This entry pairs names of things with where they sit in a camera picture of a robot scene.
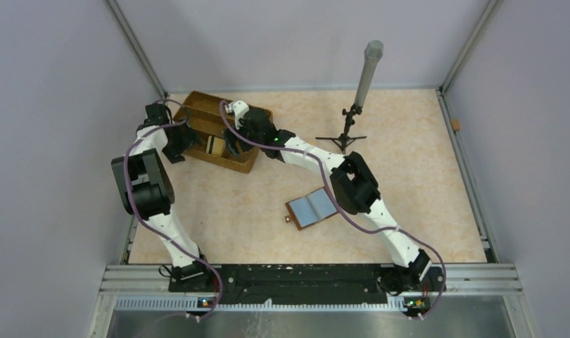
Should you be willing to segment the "woven brown divided tray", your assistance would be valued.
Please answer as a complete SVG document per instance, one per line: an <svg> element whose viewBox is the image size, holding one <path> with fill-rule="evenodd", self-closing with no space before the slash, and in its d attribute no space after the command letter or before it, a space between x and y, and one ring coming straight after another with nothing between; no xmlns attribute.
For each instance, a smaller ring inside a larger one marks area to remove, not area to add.
<svg viewBox="0 0 570 338"><path fill-rule="evenodd" d="M259 149L247 151L235 143L237 155L229 150L224 133L228 130L220 113L222 98L193 91L183 101L184 108L174 114L175 120L188 118L200 142L189 147L184 154L240 173L249 173L258 157Z"/></svg>

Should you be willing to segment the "gold card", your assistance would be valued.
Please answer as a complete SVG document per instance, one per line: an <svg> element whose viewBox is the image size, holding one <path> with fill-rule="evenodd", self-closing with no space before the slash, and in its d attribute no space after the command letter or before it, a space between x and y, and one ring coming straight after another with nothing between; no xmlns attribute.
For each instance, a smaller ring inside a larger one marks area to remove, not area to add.
<svg viewBox="0 0 570 338"><path fill-rule="evenodd" d="M206 143L207 154L212 156L221 157L225 149L225 142L222 138L210 135Z"/></svg>

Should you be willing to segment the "brown leather card holder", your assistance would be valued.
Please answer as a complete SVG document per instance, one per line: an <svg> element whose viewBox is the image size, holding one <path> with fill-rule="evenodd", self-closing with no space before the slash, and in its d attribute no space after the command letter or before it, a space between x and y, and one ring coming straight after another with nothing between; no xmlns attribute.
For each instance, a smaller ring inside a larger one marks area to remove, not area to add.
<svg viewBox="0 0 570 338"><path fill-rule="evenodd" d="M285 207L288 211L285 222L294 224L298 231L338 214L324 187L286 202Z"/></svg>

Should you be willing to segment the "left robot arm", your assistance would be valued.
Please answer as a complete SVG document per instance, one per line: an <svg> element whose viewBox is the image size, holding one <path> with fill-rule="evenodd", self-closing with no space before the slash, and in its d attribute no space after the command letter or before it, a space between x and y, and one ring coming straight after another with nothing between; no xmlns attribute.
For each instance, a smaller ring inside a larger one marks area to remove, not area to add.
<svg viewBox="0 0 570 338"><path fill-rule="evenodd" d="M209 288L212 272L199 246L189 237L174 207L175 191L162 157L171 163L184 160L183 153L201 139L187 120L174 121L161 99L145 107L146 118L138 126L136 139L111 168L125 210L156 234L170 255L170 278L185 281L196 291Z"/></svg>

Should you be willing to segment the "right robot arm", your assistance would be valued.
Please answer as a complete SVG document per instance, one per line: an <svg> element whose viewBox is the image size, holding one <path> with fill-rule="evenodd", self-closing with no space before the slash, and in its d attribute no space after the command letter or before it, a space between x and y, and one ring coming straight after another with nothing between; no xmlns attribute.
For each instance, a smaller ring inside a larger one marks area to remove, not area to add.
<svg viewBox="0 0 570 338"><path fill-rule="evenodd" d="M400 269L404 288L418 290L427 282L431 258L389 213L378 182L359 153L343 155L313 146L288 130L278 130L266 112L243 101L221 100L219 110L223 120L234 117L233 124L225 125L241 145L258 147L268 158L321 175L329 200L346 220L351 215L368 219L373 228L363 232L381 236Z"/></svg>

